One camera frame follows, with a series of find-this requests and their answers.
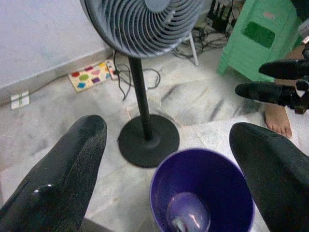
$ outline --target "fan guard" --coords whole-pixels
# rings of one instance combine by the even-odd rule
[[[192,30],[205,0],[84,0],[99,35],[135,58],[155,57]]]

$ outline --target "fan base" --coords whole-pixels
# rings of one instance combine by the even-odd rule
[[[145,140],[140,116],[129,121],[118,138],[122,156],[143,168],[157,167],[179,146],[179,134],[171,121],[162,116],[150,115],[150,122],[153,139]]]

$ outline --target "fan pole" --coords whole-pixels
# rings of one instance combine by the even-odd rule
[[[134,89],[140,110],[141,123],[146,140],[153,139],[153,131],[150,122],[149,108],[145,89],[145,81],[141,65],[141,59],[129,57]]]

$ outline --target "puzzle piece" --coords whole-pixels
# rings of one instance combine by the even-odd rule
[[[89,66],[83,70],[69,74],[69,79],[77,92],[101,84],[110,78],[111,75],[106,62],[100,63],[97,66]]]

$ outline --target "toe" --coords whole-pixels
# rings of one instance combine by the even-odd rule
[[[273,130],[274,132],[276,132],[277,134],[279,133],[278,128],[277,128],[277,127],[275,127],[275,126],[273,126],[273,127],[272,127],[272,130]]]
[[[281,128],[281,135],[286,137],[286,132],[285,132],[285,128]]]
[[[286,137],[288,137],[289,139],[292,137],[292,130],[290,127],[285,127],[285,133]]]
[[[271,129],[273,132],[276,132],[276,133],[277,133],[277,128],[276,128],[275,126],[272,126],[270,129]]]
[[[281,135],[281,129],[280,129],[280,127],[277,128],[277,134],[280,134],[280,135]]]

